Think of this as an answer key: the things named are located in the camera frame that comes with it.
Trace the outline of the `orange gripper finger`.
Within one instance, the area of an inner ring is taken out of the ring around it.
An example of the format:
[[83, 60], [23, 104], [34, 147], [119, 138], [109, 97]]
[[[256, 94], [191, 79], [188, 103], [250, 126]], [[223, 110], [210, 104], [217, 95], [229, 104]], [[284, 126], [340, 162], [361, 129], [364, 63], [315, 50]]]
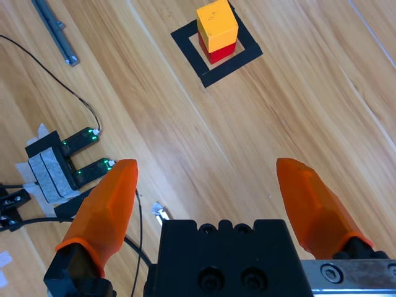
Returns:
[[310, 167], [279, 158], [277, 177], [285, 210], [303, 249], [316, 259], [386, 259], [361, 232], [340, 199]]
[[116, 296], [104, 268], [124, 241], [138, 165], [118, 161], [84, 199], [44, 276], [51, 296]]

